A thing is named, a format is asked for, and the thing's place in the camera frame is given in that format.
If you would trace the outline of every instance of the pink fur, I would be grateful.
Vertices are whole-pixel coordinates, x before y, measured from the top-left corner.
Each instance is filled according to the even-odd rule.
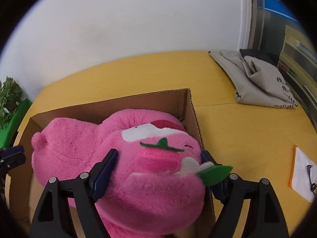
[[[203,207],[204,186],[196,175],[174,176],[184,157],[200,163],[198,142],[186,133],[167,136],[172,152],[145,148],[162,137],[126,142],[121,131],[157,120],[181,123],[167,113],[127,109],[114,113],[100,125],[56,118],[32,138],[32,167],[45,186],[48,179],[72,179],[103,160],[115,148],[119,160],[107,192],[96,207],[113,238],[157,238],[191,225]]]

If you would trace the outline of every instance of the cardboard box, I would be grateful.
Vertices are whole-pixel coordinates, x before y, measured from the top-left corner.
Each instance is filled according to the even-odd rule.
[[[43,191],[43,187],[34,177],[31,167],[31,155],[33,152],[31,138],[33,134],[42,131],[51,120],[57,117],[68,117],[100,124],[111,114],[127,108],[151,109],[170,113],[182,122],[189,135],[199,142],[201,149],[204,149],[189,89],[134,95],[36,114],[29,119],[19,142],[20,145],[24,146],[27,158],[26,163],[11,170],[9,181],[6,183],[6,198],[10,210],[23,227],[28,228],[30,226],[34,211]],[[78,238],[85,237],[77,211],[71,209],[71,213]],[[205,205],[199,218],[190,227],[180,230],[173,234],[173,236],[180,238],[207,237],[214,223],[215,215],[212,197],[207,188]]]

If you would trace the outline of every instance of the white wall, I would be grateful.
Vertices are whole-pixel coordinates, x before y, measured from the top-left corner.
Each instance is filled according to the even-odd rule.
[[[58,79],[119,58],[237,50],[247,45],[245,6],[245,0],[40,0],[12,34],[0,79],[13,77],[33,100]]]

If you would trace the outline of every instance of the orange edge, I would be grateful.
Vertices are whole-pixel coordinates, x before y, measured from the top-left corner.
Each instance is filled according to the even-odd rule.
[[[288,182],[288,186],[292,188],[292,180],[293,180],[293,175],[294,175],[294,168],[295,168],[295,157],[296,157],[296,148],[297,146],[294,145],[294,148],[293,148],[293,162],[292,162],[292,170],[291,170],[291,176],[289,178],[289,182]]]

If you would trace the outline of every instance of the green leafy plant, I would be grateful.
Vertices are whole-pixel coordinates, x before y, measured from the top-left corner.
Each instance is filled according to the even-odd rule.
[[[21,96],[22,90],[13,78],[7,77],[3,84],[0,82],[0,129],[7,127],[21,102]]]

